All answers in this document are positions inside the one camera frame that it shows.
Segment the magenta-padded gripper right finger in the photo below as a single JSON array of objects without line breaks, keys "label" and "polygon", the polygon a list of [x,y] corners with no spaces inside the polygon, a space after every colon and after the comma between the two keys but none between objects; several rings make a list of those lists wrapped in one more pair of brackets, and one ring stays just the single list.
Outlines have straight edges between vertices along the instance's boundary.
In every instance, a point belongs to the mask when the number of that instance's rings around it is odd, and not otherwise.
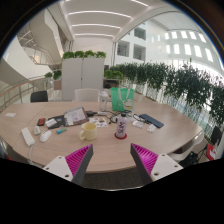
[{"label": "magenta-padded gripper right finger", "polygon": [[134,143],[131,144],[130,153],[144,185],[182,169],[182,166],[167,154],[156,154]]}]

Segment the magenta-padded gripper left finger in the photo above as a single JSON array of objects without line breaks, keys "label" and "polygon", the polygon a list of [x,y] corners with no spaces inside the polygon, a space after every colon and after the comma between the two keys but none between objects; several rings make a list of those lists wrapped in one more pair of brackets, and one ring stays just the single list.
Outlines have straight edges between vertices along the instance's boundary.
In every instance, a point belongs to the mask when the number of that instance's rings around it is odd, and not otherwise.
[{"label": "magenta-padded gripper left finger", "polygon": [[72,152],[66,157],[57,156],[44,167],[44,170],[76,185],[81,185],[92,156],[93,145],[90,144]]}]

